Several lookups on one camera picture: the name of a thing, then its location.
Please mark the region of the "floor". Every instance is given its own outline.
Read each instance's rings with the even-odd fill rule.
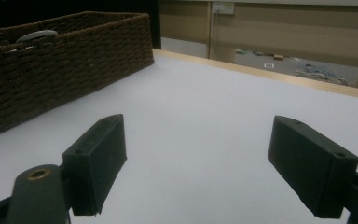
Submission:
[[[161,38],[163,50],[206,58],[205,44],[184,40]],[[317,79],[338,85],[354,86],[358,79],[358,67],[342,64],[323,63],[293,57],[274,59],[274,55],[251,50],[237,49],[234,63],[291,76]]]

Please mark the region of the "beige wall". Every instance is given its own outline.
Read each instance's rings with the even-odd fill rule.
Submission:
[[[161,36],[207,43],[207,2],[160,2]]]
[[[225,62],[234,49],[250,49],[358,67],[358,7],[236,3],[234,15],[210,11],[207,2],[162,0],[161,35],[211,40],[211,58]]]

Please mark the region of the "white table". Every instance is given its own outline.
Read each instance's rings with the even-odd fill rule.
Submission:
[[[347,212],[314,217],[267,155],[272,121],[282,115],[358,156],[358,90],[159,50],[155,59],[1,133],[0,200],[17,175],[61,164],[92,124],[120,113],[129,159],[102,214],[72,217],[75,224],[346,223]]]

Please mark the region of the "woven basket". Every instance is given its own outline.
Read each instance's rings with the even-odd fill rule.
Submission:
[[[15,43],[23,35],[58,35]],[[149,17],[82,12],[0,29],[0,133],[154,62]]]

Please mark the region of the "wall outlet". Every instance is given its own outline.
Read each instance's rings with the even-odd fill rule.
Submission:
[[[234,3],[213,2],[213,13],[234,15]]]

